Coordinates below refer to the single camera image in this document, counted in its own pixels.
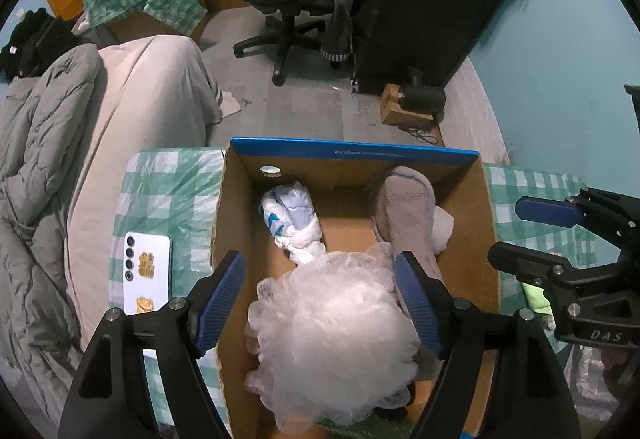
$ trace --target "bed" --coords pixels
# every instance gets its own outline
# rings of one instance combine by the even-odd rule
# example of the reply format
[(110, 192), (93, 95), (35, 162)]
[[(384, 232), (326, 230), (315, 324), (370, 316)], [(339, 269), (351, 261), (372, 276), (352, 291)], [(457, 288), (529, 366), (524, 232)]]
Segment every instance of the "bed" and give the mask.
[(239, 110), (195, 42), (155, 36), (71, 50), (0, 109), (0, 374), (55, 437), (82, 350), (109, 307), (122, 178), (143, 149), (206, 146)]

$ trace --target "chair base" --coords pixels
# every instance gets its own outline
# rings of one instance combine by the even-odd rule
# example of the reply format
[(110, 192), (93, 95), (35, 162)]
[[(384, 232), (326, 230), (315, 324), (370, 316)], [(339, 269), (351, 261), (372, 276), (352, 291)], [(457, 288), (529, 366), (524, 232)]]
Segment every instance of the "chair base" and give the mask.
[[(292, 45), (298, 45), (300, 47), (306, 47), (307, 49), (313, 49), (314, 51), (320, 51), (320, 41), (307, 36), (305, 33), (313, 29), (324, 31), (325, 24), (324, 20), (311, 20), (296, 26), (295, 17), (290, 15), (283, 15), (282, 20), (273, 15), (269, 15), (265, 23), (268, 28), (274, 31), (238, 42), (234, 45), (234, 54), (236, 58), (242, 58), (246, 49), (257, 47), (258, 45), (277, 44), (278, 53), (273, 66), (272, 81), (275, 86), (281, 87), (285, 82), (285, 76), (283, 74), (284, 62), (287, 59), (290, 47)], [(331, 62), (331, 68), (337, 69), (339, 66), (340, 62)]]

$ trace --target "chair seat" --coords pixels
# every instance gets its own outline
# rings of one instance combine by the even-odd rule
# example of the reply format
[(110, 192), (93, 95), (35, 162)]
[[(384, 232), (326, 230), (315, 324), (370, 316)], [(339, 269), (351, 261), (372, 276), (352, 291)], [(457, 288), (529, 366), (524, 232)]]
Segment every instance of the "chair seat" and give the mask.
[(272, 13), (280, 10), (285, 15), (297, 15), (300, 11), (311, 15), (328, 15), (334, 12), (333, 0), (315, 0), (312, 4), (300, 7), (302, 0), (246, 0), (257, 10)]

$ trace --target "gold sticker on phone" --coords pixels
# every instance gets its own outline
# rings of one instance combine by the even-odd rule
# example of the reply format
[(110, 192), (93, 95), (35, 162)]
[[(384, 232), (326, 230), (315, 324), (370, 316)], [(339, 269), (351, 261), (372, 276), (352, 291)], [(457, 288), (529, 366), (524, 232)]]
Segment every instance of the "gold sticker on phone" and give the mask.
[(137, 313), (151, 313), (154, 310), (154, 301), (149, 299), (149, 298), (145, 298), (143, 296), (140, 296), (138, 298), (136, 298), (136, 308), (137, 308)]
[(142, 253), (140, 255), (140, 265), (138, 272), (144, 278), (154, 278), (154, 256), (152, 253)]

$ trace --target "round hole in box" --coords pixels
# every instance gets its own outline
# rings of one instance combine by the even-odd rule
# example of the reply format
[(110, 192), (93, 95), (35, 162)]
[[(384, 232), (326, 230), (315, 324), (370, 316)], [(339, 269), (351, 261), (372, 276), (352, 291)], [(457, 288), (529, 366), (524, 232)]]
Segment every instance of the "round hole in box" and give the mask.
[(261, 166), (260, 172), (262, 172), (265, 177), (280, 177), (282, 175), (282, 170), (280, 168), (270, 164)]

